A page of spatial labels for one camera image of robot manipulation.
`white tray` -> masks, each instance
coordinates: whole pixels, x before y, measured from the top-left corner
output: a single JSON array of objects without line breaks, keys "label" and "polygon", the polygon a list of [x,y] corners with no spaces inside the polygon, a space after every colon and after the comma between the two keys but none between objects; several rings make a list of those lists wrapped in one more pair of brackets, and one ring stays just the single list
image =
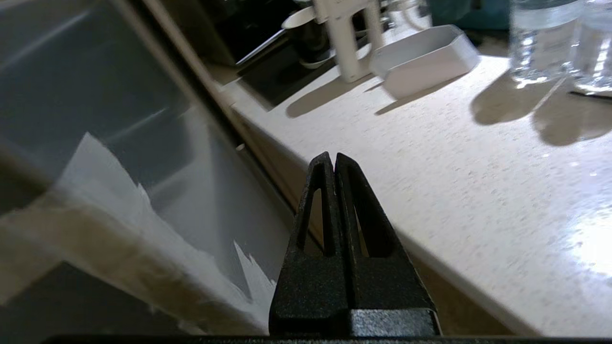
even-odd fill
[{"label": "white tray", "polygon": [[399,99],[472,70],[480,54],[454,25],[435,26],[374,52],[370,70]]}]

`clear plastic bottle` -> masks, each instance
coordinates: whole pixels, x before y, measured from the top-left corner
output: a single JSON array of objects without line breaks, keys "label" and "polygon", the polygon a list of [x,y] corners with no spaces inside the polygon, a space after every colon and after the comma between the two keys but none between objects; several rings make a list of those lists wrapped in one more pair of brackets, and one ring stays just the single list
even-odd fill
[{"label": "clear plastic bottle", "polygon": [[510,73],[515,81],[545,82],[572,64],[584,0],[512,0]]},{"label": "clear plastic bottle", "polygon": [[612,0],[588,0],[574,59],[577,91],[612,94]]}]

